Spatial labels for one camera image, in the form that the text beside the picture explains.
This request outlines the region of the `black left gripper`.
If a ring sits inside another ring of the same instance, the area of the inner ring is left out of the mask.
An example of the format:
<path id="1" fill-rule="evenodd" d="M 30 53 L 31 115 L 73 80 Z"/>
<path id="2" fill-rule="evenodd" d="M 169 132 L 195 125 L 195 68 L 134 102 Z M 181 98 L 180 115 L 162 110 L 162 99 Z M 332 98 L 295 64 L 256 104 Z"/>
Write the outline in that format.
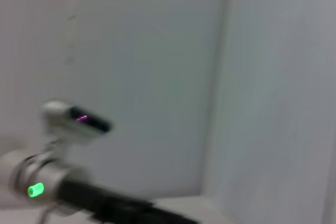
<path id="1" fill-rule="evenodd" d="M 152 210 L 154 223 L 199 223 L 186 215 L 162 208 L 149 201 L 71 180 L 60 184 L 59 200 L 80 210 L 91 212 L 93 218 L 101 222 L 137 223 L 142 215 Z"/>

